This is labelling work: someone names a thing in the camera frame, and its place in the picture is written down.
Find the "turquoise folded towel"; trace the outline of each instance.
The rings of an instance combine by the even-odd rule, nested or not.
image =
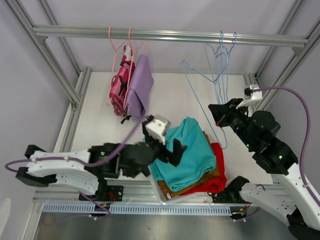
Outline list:
[[[187,149],[177,167],[159,159],[150,165],[155,181],[164,180],[171,191],[177,192],[197,182],[204,173],[216,168],[216,156],[194,118],[185,118],[178,127],[170,128],[165,135],[166,148],[173,150],[178,139]]]

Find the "floor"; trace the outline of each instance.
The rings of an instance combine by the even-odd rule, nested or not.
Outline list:
[[[277,218],[261,210],[246,222],[222,216],[115,214],[94,221],[74,214],[43,215],[34,240],[294,240]]]

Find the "purple garment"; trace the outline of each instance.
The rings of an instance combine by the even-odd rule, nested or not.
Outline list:
[[[149,103],[149,95],[154,84],[149,59],[141,54],[133,72],[126,97],[127,113],[136,119],[145,116]]]

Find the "gray wall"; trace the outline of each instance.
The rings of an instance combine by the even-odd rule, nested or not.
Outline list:
[[[319,9],[320,1],[306,1],[288,34],[308,35],[310,29],[318,21]],[[279,48],[262,74],[259,80],[260,84],[262,86],[270,86],[280,75],[292,56],[293,51],[291,49]],[[286,87],[292,88],[302,95],[310,110],[311,134],[305,154],[305,174],[318,192],[320,191],[320,161],[318,157],[320,136],[318,122],[320,122],[320,111],[317,98],[320,90],[319,56],[320,45],[308,56],[307,60],[286,85]],[[299,157],[306,134],[307,122],[302,104],[292,94],[281,92],[269,106],[268,110],[273,113],[275,119],[281,124],[278,137],[286,142]]]
[[[1,239],[18,240],[27,223],[35,188],[19,182],[4,165],[24,159],[29,144],[53,150],[68,99],[2,1],[0,32],[0,202],[11,198],[10,216]],[[76,80],[71,70],[68,75]]]

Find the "pink garment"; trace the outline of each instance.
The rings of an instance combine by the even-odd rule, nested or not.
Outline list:
[[[123,47],[123,57],[120,63],[119,71],[117,75],[112,78],[111,89],[109,92],[109,98],[115,115],[126,117],[127,112],[124,109],[124,101],[128,88],[129,76],[133,76],[135,70],[135,63],[132,61],[133,52],[130,46]]]

